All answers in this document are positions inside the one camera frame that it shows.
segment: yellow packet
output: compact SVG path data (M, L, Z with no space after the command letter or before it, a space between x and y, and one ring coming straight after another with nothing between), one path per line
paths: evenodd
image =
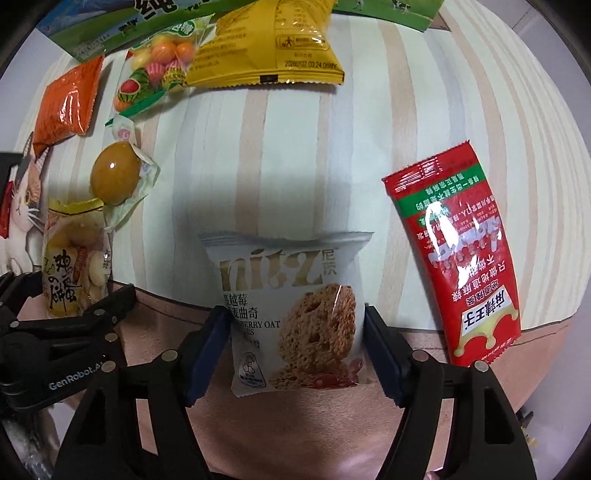
M345 73L326 40L334 0L257 0L217 21L197 51L186 85L338 83Z
M53 317L80 315L108 295L111 245L99 199L50 199L43 249L43 294Z

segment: red packet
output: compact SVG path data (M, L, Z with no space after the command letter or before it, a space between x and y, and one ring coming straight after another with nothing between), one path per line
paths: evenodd
M384 179L433 282L449 357L491 363L521 334L499 209L468 142Z

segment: plastic wrapper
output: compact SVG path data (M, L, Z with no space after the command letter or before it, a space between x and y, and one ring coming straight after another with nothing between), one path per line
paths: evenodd
M37 29L78 61L86 61L171 25L229 12L250 1L62 0Z
M494 195L469 143L384 179L433 282L452 363L488 363L521 335Z
M44 233L43 295L54 317L76 316L108 295L111 245L99 199L50 199Z
M51 480L53 466L47 446L41 440L42 435L37 416L12 414L12 416L2 419L2 427L4 427L23 467L31 475L30 478L32 480Z
M233 313L238 397L366 383L365 304L355 257L371 233L315 241L202 238Z
M425 31L442 5L443 0L337 0L334 12L366 15Z
M104 59L83 63L47 86L33 132L37 158L47 147L88 131Z
M257 0L220 18L187 73L198 87L343 83L326 40L334 0Z
M160 170L156 163L138 148L135 126L130 119L120 115L115 117L113 137L117 142L103 151L90 174L91 194L105 204L108 231L117 228L131 210L150 193Z
M119 77L112 116L131 118L158 102L169 91L182 88L208 17L166 28L133 46Z

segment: striped tablecloth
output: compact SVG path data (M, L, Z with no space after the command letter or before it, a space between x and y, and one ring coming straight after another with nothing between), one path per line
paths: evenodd
M142 118L142 148L161 174L114 236L114 279L211 306L219 297L200 232L301 239L372 231L359 258L366 301L390 325L437 329L431 286L381 178L470 140L505 224L523 329L571 316L591 260L590 159L579 130L501 20L472 0L447 0L441 13L451 32L333 15L343 86L192 91ZM92 164L113 141L102 125L124 57L108 58L92 132L54 149L46 200L88 197ZM64 56L47 72L16 149L45 85L70 66ZM38 240L31 247L38 257Z

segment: pink fabric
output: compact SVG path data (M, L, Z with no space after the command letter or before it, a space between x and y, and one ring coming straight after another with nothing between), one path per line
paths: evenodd
M207 312L138 293L139 305L121 323L130 365L176 348ZM22 317L39 318L24 309ZM524 332L492 365L514 408L519 408L548 371L564 343L569 322ZM437 332L405 334L414 348L445 359ZM344 390L261 393L236 398L230 391L232 355L226 349L207 395L189 410L203 454L213 471L241 480L359 480L374 478L384 461L402 410L379 384ZM444 401L430 469L441 467L453 402ZM146 402L139 404L142 441L155 452Z

